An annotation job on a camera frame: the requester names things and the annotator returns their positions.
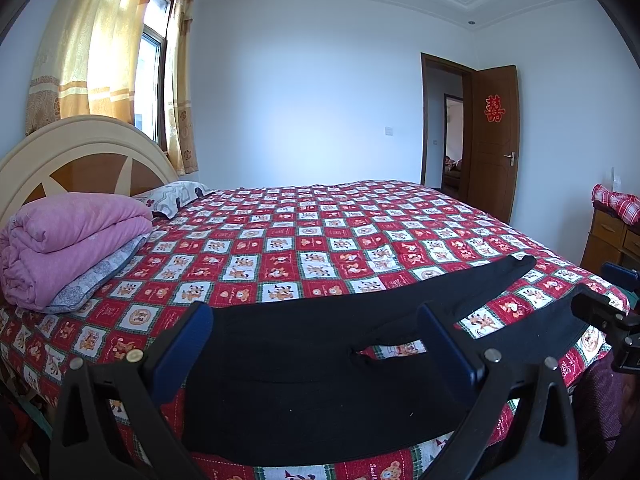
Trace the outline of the red plaid cloth bundle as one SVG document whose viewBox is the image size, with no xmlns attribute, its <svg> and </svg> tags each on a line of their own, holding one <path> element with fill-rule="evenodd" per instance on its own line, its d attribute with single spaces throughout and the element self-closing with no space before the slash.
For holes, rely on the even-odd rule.
<svg viewBox="0 0 640 480">
<path fill-rule="evenodd" d="M 602 184 L 596 184 L 591 191 L 591 201 L 613 211 L 628 226 L 639 223 L 640 198 L 634 194 L 611 191 Z"/>
</svg>

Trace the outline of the brown wooden door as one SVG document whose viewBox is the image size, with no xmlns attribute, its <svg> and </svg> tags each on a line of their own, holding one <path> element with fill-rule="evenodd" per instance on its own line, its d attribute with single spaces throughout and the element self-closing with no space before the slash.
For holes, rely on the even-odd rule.
<svg viewBox="0 0 640 480">
<path fill-rule="evenodd" d="M 520 150 L 520 96 L 514 65 L 479 70 L 474 76 L 473 139 L 468 203 L 508 223 L 514 203 Z M 485 98 L 498 94 L 506 114 L 498 124 L 484 115 Z M 515 152 L 510 166 L 504 154 Z"/>
</svg>

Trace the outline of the window with dark frame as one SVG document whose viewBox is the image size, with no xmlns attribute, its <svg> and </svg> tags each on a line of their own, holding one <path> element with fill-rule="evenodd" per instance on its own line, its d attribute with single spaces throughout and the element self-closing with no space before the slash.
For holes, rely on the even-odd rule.
<svg viewBox="0 0 640 480">
<path fill-rule="evenodd" d="M 150 0 L 146 5 L 134 78 L 134 126 L 163 151 L 166 151 L 166 35 L 173 4 L 174 0 Z"/>
</svg>

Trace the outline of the red double happiness decoration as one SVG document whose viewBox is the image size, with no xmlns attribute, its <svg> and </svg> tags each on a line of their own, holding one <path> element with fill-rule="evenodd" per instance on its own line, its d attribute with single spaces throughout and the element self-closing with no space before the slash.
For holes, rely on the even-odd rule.
<svg viewBox="0 0 640 480">
<path fill-rule="evenodd" d="M 501 96 L 491 94 L 485 98 L 484 115 L 488 122 L 498 124 L 506 114 L 506 109 L 502 106 Z"/>
</svg>

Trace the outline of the yellow curtain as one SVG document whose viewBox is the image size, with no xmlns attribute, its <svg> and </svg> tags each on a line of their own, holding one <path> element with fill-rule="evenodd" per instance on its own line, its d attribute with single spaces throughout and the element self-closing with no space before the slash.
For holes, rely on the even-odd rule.
<svg viewBox="0 0 640 480">
<path fill-rule="evenodd" d="M 164 82 L 167 155 L 179 176 L 198 171 L 190 97 L 193 0 L 174 0 L 167 25 Z"/>
<path fill-rule="evenodd" d="M 134 80 L 150 0 L 58 0 L 29 81 L 25 129 L 100 115 L 134 122 Z"/>
</svg>

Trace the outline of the wooden dresser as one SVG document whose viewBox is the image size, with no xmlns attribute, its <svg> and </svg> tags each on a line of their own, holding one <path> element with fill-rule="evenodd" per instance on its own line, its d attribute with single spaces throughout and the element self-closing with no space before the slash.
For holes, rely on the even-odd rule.
<svg viewBox="0 0 640 480">
<path fill-rule="evenodd" d="M 608 262 L 638 271 L 639 257 L 639 226 L 627 226 L 611 211 L 594 208 L 580 266 L 595 274 L 601 274 L 601 266 Z"/>
</svg>

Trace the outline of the black pants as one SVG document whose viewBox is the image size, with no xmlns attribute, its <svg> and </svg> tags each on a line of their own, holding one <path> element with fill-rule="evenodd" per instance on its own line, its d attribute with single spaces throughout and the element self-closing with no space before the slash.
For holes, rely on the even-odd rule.
<svg viewBox="0 0 640 480">
<path fill-rule="evenodd" d="M 306 466 L 455 430 L 475 396 L 448 382 L 452 362 L 439 340 L 425 337 L 413 356 L 376 360 L 368 350 L 417 341 L 422 307 L 462 320 L 535 263 L 509 256 L 382 292 L 216 310 L 186 380 L 184 446 L 247 466 Z"/>
</svg>

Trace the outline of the dark brown door frame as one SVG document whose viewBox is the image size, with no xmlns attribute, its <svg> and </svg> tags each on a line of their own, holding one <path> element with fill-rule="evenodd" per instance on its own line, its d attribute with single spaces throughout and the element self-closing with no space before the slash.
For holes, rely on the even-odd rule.
<svg viewBox="0 0 640 480">
<path fill-rule="evenodd" d="M 423 141 L 420 182 L 428 188 L 448 191 L 466 202 L 469 195 L 471 144 L 473 139 L 473 88 L 476 70 L 460 63 L 422 53 Z M 445 184 L 448 102 L 461 101 L 462 116 L 454 120 L 462 130 L 462 169 L 457 191 Z"/>
</svg>

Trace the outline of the yellow right curtain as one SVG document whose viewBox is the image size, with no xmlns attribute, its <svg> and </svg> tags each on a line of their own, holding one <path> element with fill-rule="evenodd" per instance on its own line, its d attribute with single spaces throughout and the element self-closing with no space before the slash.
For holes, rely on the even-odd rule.
<svg viewBox="0 0 640 480">
<path fill-rule="evenodd" d="M 174 0 L 167 25 L 164 82 L 167 155 L 179 176 L 198 171 L 190 97 L 193 0 Z"/>
</svg>

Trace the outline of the pink folded quilt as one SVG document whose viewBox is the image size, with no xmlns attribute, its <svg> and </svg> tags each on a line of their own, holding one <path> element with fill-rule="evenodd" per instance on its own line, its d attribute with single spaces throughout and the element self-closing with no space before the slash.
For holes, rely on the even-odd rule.
<svg viewBox="0 0 640 480">
<path fill-rule="evenodd" d="M 128 196 L 64 193 L 34 200 L 1 230 L 1 289 L 35 311 L 81 274 L 152 230 L 152 211 Z"/>
</svg>

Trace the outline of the cream and brown headboard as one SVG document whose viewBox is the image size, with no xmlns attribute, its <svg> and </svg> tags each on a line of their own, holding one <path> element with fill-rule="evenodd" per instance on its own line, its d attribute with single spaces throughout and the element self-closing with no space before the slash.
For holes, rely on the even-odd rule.
<svg viewBox="0 0 640 480">
<path fill-rule="evenodd" d="M 1 222 L 33 200 L 68 192 L 137 195 L 178 179 L 142 131 L 82 115 L 25 136 L 1 161 Z"/>
</svg>

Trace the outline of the red checkered cartoon bedspread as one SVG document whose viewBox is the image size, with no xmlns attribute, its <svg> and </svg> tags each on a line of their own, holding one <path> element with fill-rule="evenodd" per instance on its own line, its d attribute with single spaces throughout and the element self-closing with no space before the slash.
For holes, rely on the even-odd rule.
<svg viewBox="0 0 640 480">
<path fill-rule="evenodd" d="M 144 349 L 195 300 L 250 302 L 379 292 L 531 255 L 536 266 L 462 322 L 472 336 L 514 323 L 575 285 L 623 292 L 483 211 L 404 182 L 215 191 L 158 220 L 148 241 L 76 312 L 1 311 L 3 374 L 46 408 L 76 358 L 121 360 Z"/>
</svg>

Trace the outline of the yellow left curtain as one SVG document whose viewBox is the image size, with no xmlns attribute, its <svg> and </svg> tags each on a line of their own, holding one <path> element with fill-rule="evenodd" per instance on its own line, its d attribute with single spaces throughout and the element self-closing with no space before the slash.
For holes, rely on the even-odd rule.
<svg viewBox="0 0 640 480">
<path fill-rule="evenodd" d="M 29 81 L 25 129 L 100 115 L 134 122 L 134 80 L 150 0 L 58 0 Z"/>
</svg>

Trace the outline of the white patterned pillow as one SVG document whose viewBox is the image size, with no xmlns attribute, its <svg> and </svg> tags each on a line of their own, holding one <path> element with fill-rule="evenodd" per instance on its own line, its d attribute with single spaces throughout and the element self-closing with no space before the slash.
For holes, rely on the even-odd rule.
<svg viewBox="0 0 640 480">
<path fill-rule="evenodd" d="M 148 206 L 153 216 L 172 219 L 182 207 L 212 193 L 202 182 L 177 180 L 134 195 L 134 199 Z"/>
</svg>

